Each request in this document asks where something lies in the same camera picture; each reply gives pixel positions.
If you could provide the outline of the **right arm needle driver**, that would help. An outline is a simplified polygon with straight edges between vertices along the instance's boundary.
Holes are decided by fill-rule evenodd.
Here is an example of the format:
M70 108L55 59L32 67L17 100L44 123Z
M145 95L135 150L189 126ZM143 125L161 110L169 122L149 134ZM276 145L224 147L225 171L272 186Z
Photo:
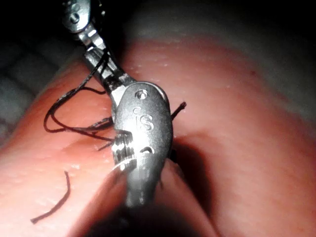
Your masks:
M173 128L165 92L150 82L121 85L111 92L116 137L115 165L162 169L171 151Z

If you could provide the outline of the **right arm needle driver jaw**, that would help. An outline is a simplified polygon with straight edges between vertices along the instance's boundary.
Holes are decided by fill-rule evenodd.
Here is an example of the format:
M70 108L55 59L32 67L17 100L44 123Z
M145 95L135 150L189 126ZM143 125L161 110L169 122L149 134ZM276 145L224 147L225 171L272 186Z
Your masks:
M105 48L107 54L106 66L104 69L104 78L106 80L114 79L120 83L134 83L134 78L128 75L118 64L112 52Z
M107 54L103 50L93 48L84 54L87 65L90 69L97 68L94 75L103 87L119 87L123 85L117 80L104 78L104 69L106 66Z

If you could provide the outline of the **left arm needle driver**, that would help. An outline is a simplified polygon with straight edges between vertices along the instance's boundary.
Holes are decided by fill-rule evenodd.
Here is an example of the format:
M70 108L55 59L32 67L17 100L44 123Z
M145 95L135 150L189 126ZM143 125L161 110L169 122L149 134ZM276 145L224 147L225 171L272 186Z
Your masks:
M72 34L93 26L93 16L99 7L98 0L63 0L62 24Z

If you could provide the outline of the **left arm needle driver jaw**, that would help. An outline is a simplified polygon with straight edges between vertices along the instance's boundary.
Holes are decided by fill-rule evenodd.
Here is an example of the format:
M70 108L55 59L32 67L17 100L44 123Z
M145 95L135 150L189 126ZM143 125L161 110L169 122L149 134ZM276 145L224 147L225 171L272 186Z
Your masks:
M95 33L95 29L84 29L78 33L78 38L85 45L87 51L96 47L92 39Z
M99 48L100 50L106 49L106 45L104 43L104 40L102 37L99 35L98 31L95 29L94 26L90 26L88 30L88 37L94 47Z

